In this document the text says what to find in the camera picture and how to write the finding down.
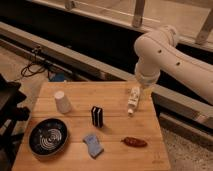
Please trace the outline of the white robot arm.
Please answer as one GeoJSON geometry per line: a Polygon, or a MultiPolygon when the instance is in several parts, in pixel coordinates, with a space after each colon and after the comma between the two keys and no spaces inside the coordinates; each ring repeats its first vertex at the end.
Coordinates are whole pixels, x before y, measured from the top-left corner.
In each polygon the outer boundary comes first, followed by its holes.
{"type": "Polygon", "coordinates": [[[213,65],[176,49],[179,33],[166,25],[138,37],[134,51],[138,56],[135,77],[143,88],[154,85],[160,71],[166,72],[213,105],[213,65]]]}

